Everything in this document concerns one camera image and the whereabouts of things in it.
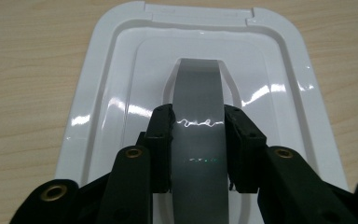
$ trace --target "brass screw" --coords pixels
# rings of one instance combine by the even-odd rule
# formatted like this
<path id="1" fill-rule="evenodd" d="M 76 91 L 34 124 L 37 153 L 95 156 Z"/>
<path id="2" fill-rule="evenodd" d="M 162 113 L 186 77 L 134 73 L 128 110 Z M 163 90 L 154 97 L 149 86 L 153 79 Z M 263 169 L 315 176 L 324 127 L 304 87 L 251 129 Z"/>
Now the brass screw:
<path id="1" fill-rule="evenodd" d="M 65 185 L 51 185 L 40 195 L 40 199 L 45 202 L 53 202 L 59 200 L 66 194 L 68 188 Z"/>
<path id="2" fill-rule="evenodd" d="M 142 150 L 138 148 L 132 148 L 126 151 L 126 156 L 131 159 L 140 157 L 141 155 L 142 155 Z"/>
<path id="3" fill-rule="evenodd" d="M 293 158 L 293 153 L 285 148 L 278 148 L 275 149 L 275 154 L 277 154 L 279 157 L 285 158 L 285 159 L 290 159 Z"/>

